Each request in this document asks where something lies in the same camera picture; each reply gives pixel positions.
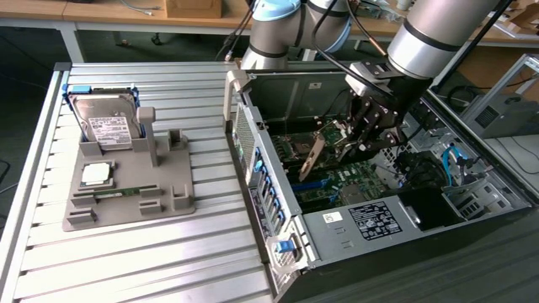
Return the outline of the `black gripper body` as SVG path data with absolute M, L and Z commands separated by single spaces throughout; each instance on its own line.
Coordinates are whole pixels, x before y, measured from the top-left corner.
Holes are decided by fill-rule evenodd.
M 382 88 L 390 96 L 384 97 L 381 105 L 388 109 L 384 114 L 382 126 L 397 126 L 410 108 L 418 103 L 433 83 L 433 78 L 425 80 L 413 77 L 392 77 L 382 81 Z

